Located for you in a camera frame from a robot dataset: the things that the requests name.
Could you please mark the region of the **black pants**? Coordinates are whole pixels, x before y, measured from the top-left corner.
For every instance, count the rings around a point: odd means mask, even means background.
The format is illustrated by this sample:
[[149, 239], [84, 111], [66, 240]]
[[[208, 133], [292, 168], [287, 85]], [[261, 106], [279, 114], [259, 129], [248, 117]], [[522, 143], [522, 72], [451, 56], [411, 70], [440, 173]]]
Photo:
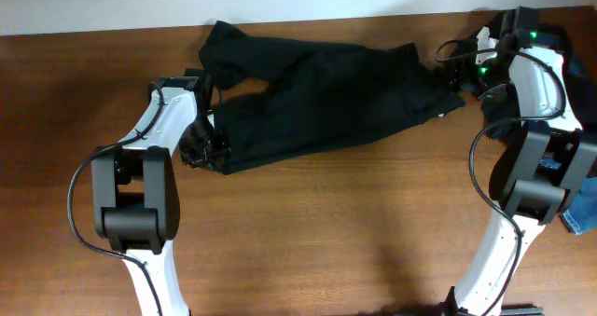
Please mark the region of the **black pants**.
[[465, 104], [412, 43], [375, 49], [250, 36], [218, 21], [199, 57], [219, 90], [247, 78], [268, 84], [215, 108], [215, 130], [229, 144], [223, 174], [369, 144]]

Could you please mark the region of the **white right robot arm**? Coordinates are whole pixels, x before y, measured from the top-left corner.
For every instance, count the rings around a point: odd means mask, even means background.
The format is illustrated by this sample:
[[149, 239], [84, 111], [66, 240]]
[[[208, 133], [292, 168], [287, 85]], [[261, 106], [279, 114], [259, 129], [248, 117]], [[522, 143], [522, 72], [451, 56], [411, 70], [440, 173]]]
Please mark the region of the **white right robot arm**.
[[541, 30], [539, 11], [517, 7], [498, 14], [472, 38], [457, 41], [450, 57], [437, 56], [451, 89], [471, 88], [483, 102], [512, 102], [511, 117], [489, 122], [485, 135], [514, 125], [517, 132], [493, 167], [489, 189], [473, 187], [492, 209], [489, 225], [464, 277], [440, 304], [442, 315], [541, 315], [503, 299], [520, 262], [546, 225], [567, 211], [596, 158], [596, 139], [583, 130], [564, 85], [562, 39]]

